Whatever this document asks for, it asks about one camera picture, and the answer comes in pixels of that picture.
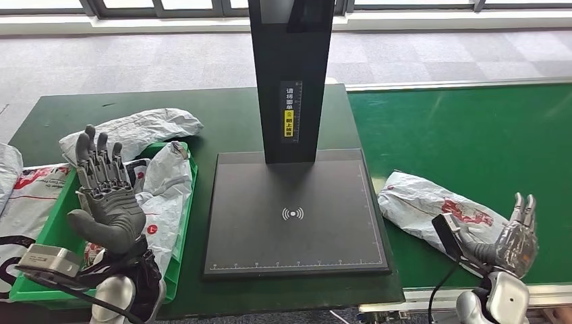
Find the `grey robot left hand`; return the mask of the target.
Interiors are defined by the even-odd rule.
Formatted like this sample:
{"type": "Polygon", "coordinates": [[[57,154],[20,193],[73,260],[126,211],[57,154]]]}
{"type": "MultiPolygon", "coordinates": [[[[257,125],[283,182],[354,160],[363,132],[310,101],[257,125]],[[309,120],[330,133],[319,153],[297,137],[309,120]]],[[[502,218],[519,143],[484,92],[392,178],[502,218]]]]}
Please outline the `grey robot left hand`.
{"type": "Polygon", "coordinates": [[[108,135],[88,124],[76,140],[80,209],[67,213],[69,226],[85,241],[126,253],[142,235],[146,215],[122,161],[122,144],[107,149],[108,135]]]}

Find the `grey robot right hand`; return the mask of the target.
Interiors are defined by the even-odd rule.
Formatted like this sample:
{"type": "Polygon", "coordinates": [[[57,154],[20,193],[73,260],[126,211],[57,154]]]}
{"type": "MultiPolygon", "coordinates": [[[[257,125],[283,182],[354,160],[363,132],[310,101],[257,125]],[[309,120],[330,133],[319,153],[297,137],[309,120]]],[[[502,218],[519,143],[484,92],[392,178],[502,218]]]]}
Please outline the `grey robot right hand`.
{"type": "Polygon", "coordinates": [[[511,218],[493,243],[475,241],[462,225],[459,238],[468,253],[479,262],[498,267],[521,279],[532,267],[538,253],[536,229],[536,198],[515,194],[511,218]]]}

